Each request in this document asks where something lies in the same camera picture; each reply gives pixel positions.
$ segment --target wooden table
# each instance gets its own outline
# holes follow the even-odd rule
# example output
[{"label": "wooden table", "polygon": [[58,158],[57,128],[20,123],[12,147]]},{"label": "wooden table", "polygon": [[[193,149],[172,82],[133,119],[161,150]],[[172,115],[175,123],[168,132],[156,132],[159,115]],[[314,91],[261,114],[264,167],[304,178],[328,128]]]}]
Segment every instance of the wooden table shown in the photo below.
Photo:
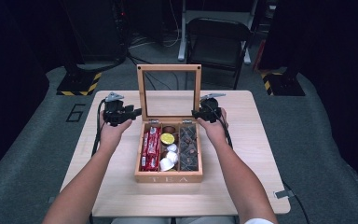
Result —
[{"label": "wooden table", "polygon": [[[62,188],[90,159],[96,134],[97,108],[110,91],[95,94],[74,156]],[[138,91],[115,91],[125,96],[124,105],[140,107]],[[201,95],[211,93],[202,91]],[[276,198],[274,192],[284,190],[281,177],[269,146],[255,100],[249,91],[219,91],[219,106],[227,111],[227,122],[234,150],[261,180],[276,214],[290,211],[287,198]],[[96,217],[193,217],[236,215],[223,179],[216,153],[200,128],[203,180],[191,184],[139,184],[134,172],[142,119],[134,120],[107,168],[97,201]]]}]

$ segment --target human hand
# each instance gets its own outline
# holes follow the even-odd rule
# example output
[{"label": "human hand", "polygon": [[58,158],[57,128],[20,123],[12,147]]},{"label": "human hand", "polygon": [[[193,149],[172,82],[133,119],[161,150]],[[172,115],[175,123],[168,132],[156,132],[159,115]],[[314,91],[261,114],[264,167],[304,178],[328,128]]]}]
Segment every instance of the human hand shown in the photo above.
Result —
[{"label": "human hand", "polygon": [[110,126],[103,120],[103,111],[100,114],[100,149],[109,150],[111,153],[115,152],[118,143],[121,140],[121,135],[126,131],[132,124],[132,120],[128,119],[118,126]]},{"label": "human hand", "polygon": [[[225,125],[228,128],[226,110],[224,108],[221,108],[221,110],[222,110],[222,117],[220,117],[220,119],[223,122],[225,122]],[[217,120],[214,123],[211,123],[209,121],[205,121],[201,118],[198,118],[197,121],[205,129],[206,134],[208,138],[211,140],[212,144],[215,145],[216,143],[222,143],[227,141],[226,132],[223,128],[222,123],[220,123],[219,120]]]}]

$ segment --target human arm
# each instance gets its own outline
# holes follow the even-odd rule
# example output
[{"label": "human arm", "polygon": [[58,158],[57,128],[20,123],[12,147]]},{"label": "human arm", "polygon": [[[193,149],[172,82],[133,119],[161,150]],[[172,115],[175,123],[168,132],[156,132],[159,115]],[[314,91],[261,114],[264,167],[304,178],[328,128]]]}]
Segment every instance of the human arm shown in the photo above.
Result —
[{"label": "human arm", "polygon": [[131,123],[130,119],[117,127],[101,123],[101,141],[97,152],[55,199],[43,223],[87,222],[110,158]]},{"label": "human arm", "polygon": [[[226,111],[222,108],[222,121],[226,120]],[[213,144],[228,193],[237,209],[240,223],[251,218],[264,218],[273,223],[277,219],[269,203],[269,198],[255,173],[241,160],[227,143],[222,124],[198,119]]]}]

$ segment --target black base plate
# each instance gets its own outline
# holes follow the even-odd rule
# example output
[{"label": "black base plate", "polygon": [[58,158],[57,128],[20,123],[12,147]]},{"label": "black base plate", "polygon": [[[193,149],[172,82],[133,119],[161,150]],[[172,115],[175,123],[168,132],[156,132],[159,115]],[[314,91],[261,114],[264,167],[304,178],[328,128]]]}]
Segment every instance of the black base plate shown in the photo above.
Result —
[{"label": "black base plate", "polygon": [[82,72],[74,77],[67,73],[57,88],[57,91],[88,91],[97,74],[98,73],[95,72]]},{"label": "black base plate", "polygon": [[269,82],[273,95],[305,96],[305,92],[295,78],[290,82],[287,81],[284,75],[267,74],[265,78]]}]

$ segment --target black curtain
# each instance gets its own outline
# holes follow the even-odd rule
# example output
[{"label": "black curtain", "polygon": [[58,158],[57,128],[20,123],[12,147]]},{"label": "black curtain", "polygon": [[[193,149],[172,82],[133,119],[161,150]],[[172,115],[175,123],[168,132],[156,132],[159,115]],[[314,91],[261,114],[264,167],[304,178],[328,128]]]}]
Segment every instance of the black curtain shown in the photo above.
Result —
[{"label": "black curtain", "polygon": [[[64,49],[54,36],[63,38]],[[0,160],[44,99],[46,72],[63,65],[59,52],[82,63],[58,0],[0,0]]]},{"label": "black curtain", "polygon": [[[320,35],[310,32],[316,28]],[[280,0],[260,66],[293,62],[315,86],[339,152],[358,173],[358,1]]]}]

